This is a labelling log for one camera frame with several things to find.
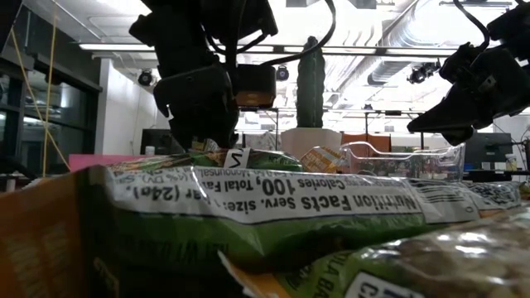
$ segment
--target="clear plastic package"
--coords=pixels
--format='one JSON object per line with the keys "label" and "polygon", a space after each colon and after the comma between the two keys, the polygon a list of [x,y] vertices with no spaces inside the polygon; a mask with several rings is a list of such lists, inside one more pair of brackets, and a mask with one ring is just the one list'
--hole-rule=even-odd
{"label": "clear plastic package", "polygon": [[465,145],[412,152],[380,152],[368,142],[340,147],[343,172],[360,175],[460,181]]}

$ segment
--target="plastic bag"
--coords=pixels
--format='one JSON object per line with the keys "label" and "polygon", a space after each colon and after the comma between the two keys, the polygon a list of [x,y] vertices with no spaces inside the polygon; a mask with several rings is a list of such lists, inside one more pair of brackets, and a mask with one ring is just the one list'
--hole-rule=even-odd
{"label": "plastic bag", "polygon": [[357,252],[290,273],[251,275],[222,256],[258,298],[530,297],[530,209]]}
{"label": "plastic bag", "polygon": [[93,169],[93,186],[80,201],[89,257],[112,281],[106,284],[120,285],[118,293],[116,286],[109,289],[121,296],[177,293],[182,288],[176,281],[224,282],[219,251],[250,272],[290,271],[331,252],[520,205],[518,196],[496,205],[464,184],[444,181],[189,166],[135,169]]}
{"label": "plastic bag", "polygon": [[125,161],[109,166],[112,171],[154,171],[176,166],[215,166],[259,170],[303,171],[301,163],[283,152],[250,148],[189,152]]}
{"label": "plastic bag", "polygon": [[0,297],[87,297],[74,193],[68,175],[0,195]]}

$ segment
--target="security camera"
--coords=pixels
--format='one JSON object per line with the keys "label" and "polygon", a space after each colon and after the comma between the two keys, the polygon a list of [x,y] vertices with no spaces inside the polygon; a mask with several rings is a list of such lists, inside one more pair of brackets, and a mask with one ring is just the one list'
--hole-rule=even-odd
{"label": "security camera", "polygon": [[142,73],[138,77],[138,83],[145,87],[152,86],[155,83],[155,78],[152,75],[152,71],[142,70]]}
{"label": "security camera", "polygon": [[432,77],[438,70],[440,70],[440,61],[437,62],[426,62],[421,64],[419,67],[412,69],[412,73],[408,76],[407,81],[410,84],[423,83],[427,78]]}
{"label": "security camera", "polygon": [[276,70],[276,80],[283,82],[287,81],[289,79],[289,70],[287,70],[287,67],[285,65],[278,66],[278,69]]}

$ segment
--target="wall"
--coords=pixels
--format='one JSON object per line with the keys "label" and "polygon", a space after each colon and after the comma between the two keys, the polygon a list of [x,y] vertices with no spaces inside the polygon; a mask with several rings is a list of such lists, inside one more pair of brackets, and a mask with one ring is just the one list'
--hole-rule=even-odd
{"label": "wall", "polygon": [[99,85],[96,154],[139,155],[142,130],[160,118],[154,98],[103,59]]}
{"label": "wall", "polygon": [[157,128],[159,129],[169,129],[169,118],[164,117],[160,111],[157,110]]}

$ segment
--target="nutrition facts label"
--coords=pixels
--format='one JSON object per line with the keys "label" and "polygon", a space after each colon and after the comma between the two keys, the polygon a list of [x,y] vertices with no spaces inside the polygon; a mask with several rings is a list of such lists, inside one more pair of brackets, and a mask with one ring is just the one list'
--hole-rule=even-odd
{"label": "nutrition facts label", "polygon": [[376,214],[422,214],[427,223],[479,218],[476,194],[445,182],[433,189],[389,177],[192,166],[109,171],[108,176],[116,207],[148,214],[218,217],[242,224]]}

